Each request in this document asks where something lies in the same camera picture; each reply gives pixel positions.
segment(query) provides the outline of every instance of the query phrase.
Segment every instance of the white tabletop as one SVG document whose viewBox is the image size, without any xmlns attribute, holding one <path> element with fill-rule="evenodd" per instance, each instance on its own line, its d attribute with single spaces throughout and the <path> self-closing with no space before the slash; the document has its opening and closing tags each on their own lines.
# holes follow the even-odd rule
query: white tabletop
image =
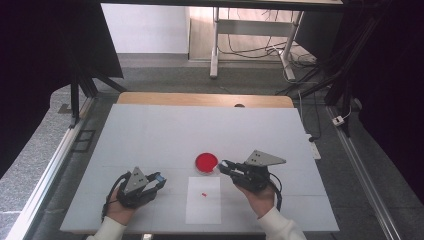
<svg viewBox="0 0 424 240">
<path fill-rule="evenodd" d="M 125 104 L 113 106 L 61 230 L 95 232 L 113 183 L 139 166 L 145 174 L 161 172 L 167 182 L 127 232 L 262 232 L 228 176 L 202 176 L 194 168 L 204 152 L 244 162 L 255 149 L 287 160 L 269 167 L 283 184 L 285 217 L 304 231 L 338 231 L 297 109 Z M 199 212 L 204 217 L 192 215 L 202 204 L 210 206 Z"/>
</svg>

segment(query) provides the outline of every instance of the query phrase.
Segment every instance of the aluminum rail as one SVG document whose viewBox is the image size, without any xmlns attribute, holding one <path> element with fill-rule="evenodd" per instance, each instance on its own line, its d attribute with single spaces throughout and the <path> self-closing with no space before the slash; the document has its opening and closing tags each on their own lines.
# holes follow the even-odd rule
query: aluminum rail
<svg viewBox="0 0 424 240">
<path fill-rule="evenodd" d="M 327 107 L 327 113 L 331 119 L 337 117 L 338 114 L 335 107 Z M 344 134 L 341 128 L 336 127 L 337 134 L 339 135 L 340 141 L 349 157 L 349 160 L 355 170 L 356 175 L 358 176 L 359 182 L 364 189 L 365 195 L 368 198 L 368 201 L 371 207 L 376 213 L 376 217 L 383 229 L 384 234 L 388 240 L 401 240 L 401 236 L 396 228 L 395 222 L 390 215 L 389 210 L 387 209 L 386 204 L 383 202 L 383 199 L 380 197 L 372 179 L 369 175 L 361 157 L 356 151 L 355 145 L 352 140 Z"/>
<path fill-rule="evenodd" d="M 70 151 L 72 144 L 74 143 L 75 138 L 77 137 L 82 125 L 85 122 L 87 114 L 92 106 L 93 99 L 87 98 L 84 102 L 81 111 L 80 111 L 80 121 L 75 125 L 74 128 L 69 128 L 62 141 L 60 142 L 58 148 L 56 149 L 53 157 L 51 158 L 49 164 L 46 167 L 43 175 L 38 181 L 34 191 L 29 197 L 27 203 L 25 204 L 21 214 L 10 230 L 6 240 L 19 240 L 24 239 L 31 228 L 35 216 L 40 209 L 41 204 L 43 203 L 44 198 L 46 197 L 51 185 L 54 182 L 64 160 Z"/>
</svg>

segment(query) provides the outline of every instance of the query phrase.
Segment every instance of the person's hand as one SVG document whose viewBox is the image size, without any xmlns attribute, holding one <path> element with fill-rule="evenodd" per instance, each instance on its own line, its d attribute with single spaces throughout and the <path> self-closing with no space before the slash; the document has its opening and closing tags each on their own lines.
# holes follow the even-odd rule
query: person's hand
<svg viewBox="0 0 424 240">
<path fill-rule="evenodd" d="M 108 205 L 106 216 L 126 226 L 130 222 L 132 216 L 137 211 L 137 209 L 126 208 L 122 206 L 122 204 L 116 199 L 117 194 L 118 189 L 115 189 L 110 198 L 110 203 Z"/>
<path fill-rule="evenodd" d="M 274 207 L 274 190 L 271 186 L 267 186 L 264 190 L 260 192 L 250 192 L 238 185 L 236 187 L 244 193 L 247 200 L 249 201 L 250 207 L 256 213 L 258 218 L 263 217 Z"/>
</svg>

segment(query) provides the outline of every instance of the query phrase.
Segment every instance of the gray floor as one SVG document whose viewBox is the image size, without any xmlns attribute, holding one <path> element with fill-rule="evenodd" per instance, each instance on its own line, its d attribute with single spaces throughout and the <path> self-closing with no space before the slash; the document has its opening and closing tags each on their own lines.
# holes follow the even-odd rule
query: gray floor
<svg viewBox="0 0 424 240">
<path fill-rule="evenodd" d="M 116 80 L 131 91 L 274 95 L 276 91 L 288 85 L 282 78 L 279 64 L 220 63 L 219 78 L 212 81 L 208 77 L 208 63 L 189 62 L 181 56 L 150 55 L 146 57 L 123 54 L 120 55 L 120 60 L 125 80 Z M 302 76 L 305 71 L 298 69 L 296 74 Z M 84 123 L 82 132 L 74 143 L 59 177 L 43 203 L 27 239 L 66 240 L 85 237 L 63 233 L 58 229 L 84 174 L 109 110 L 118 97 L 118 94 L 108 86 L 100 82 L 96 84 L 101 93 L 94 100 L 89 118 Z M 316 140 L 316 144 L 322 159 L 317 160 L 316 163 L 341 231 L 332 234 L 307 233 L 306 235 L 308 239 L 386 239 L 336 134 L 335 127 L 330 122 L 326 107 L 320 104 L 324 94 L 325 90 L 317 92 L 316 108 L 313 96 L 303 99 L 302 112 L 307 131 L 310 131 L 313 136 L 318 136 L 321 132 L 321 137 Z M 58 112 L 62 104 L 69 104 L 69 101 L 69 88 L 60 89 L 53 94 L 51 109 L 45 120 L 10 171 L 0 180 L 0 190 L 4 193 L 0 196 L 2 202 L 0 239 L 7 236 L 66 131 L 70 114 L 66 111 L 60 111 L 62 114 Z M 355 108 L 351 114 L 351 139 L 388 206 L 403 239 L 424 239 L 423 205 L 378 144 L 362 128 L 357 114 Z M 198 238 L 197 236 L 169 235 L 155 237 L 157 239 Z M 242 237 L 211 236 L 207 238 L 241 239 Z M 126 236 L 125 239 L 140 239 L 140 237 Z"/>
</svg>

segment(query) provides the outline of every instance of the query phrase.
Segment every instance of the white sheet of paper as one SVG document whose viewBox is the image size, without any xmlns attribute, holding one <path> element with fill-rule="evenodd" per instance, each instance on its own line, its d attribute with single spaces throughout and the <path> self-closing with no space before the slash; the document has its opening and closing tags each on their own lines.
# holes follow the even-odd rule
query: white sheet of paper
<svg viewBox="0 0 424 240">
<path fill-rule="evenodd" d="M 189 177 L 186 224 L 221 224 L 219 177 Z"/>
</svg>

